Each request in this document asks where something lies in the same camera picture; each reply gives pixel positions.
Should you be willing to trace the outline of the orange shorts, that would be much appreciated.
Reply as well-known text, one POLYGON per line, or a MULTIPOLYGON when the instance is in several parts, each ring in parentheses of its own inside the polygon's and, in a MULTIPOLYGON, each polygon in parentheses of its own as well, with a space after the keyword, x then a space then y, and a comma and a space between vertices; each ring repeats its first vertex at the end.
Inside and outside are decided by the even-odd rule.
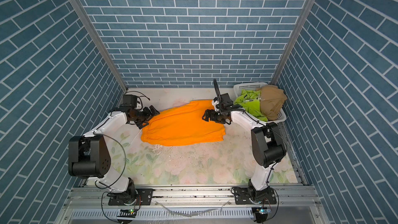
POLYGON ((188 146, 221 142, 226 134, 223 124, 202 119, 213 108, 212 100, 191 101, 181 107, 160 112, 143 128, 141 140, 151 145, 188 146))

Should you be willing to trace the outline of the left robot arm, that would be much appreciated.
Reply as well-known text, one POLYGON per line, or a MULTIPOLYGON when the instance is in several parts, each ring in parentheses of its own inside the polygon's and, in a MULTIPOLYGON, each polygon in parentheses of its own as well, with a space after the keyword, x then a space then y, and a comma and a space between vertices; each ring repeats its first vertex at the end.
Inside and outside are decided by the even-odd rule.
POLYGON ((112 136, 123 125, 131 121, 140 130, 149 124, 160 112, 152 105, 137 110, 132 106, 114 108, 108 116, 91 131, 82 136, 74 136, 68 142, 68 172, 71 176, 94 180, 109 190, 109 196, 120 198, 125 205, 136 201, 138 192, 132 179, 123 176, 112 168, 112 160, 107 147, 108 141, 120 146, 126 162, 126 153, 121 142, 112 136))

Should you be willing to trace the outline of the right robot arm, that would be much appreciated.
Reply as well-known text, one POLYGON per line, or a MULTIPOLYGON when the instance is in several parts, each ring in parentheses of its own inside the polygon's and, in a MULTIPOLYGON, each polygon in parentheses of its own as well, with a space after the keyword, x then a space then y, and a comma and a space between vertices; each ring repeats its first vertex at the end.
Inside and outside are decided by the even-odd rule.
POLYGON ((202 119, 220 124, 231 124, 234 122, 250 132, 252 154, 257 166, 249 181, 249 186, 257 192, 267 189, 276 165, 287 154, 285 140, 280 135, 278 125, 275 123, 261 123, 261 121, 242 108, 235 109, 229 113, 206 110, 202 119))

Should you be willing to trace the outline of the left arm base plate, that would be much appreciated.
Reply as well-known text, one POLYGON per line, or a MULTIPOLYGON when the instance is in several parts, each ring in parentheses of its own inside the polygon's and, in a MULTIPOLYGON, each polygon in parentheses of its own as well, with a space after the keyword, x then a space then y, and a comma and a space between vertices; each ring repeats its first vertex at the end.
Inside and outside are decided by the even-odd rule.
POLYGON ((110 206, 150 205, 154 190, 151 188, 136 189, 132 192, 108 193, 110 206))

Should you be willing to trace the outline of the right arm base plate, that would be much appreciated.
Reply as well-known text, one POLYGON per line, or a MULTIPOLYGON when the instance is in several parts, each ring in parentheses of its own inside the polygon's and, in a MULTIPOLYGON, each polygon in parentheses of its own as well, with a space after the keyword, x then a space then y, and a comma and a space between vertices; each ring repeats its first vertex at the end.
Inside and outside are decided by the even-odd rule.
POLYGON ((268 187, 256 191, 253 187, 232 187, 230 189, 237 205, 247 204, 276 204, 277 198, 273 188, 268 187))

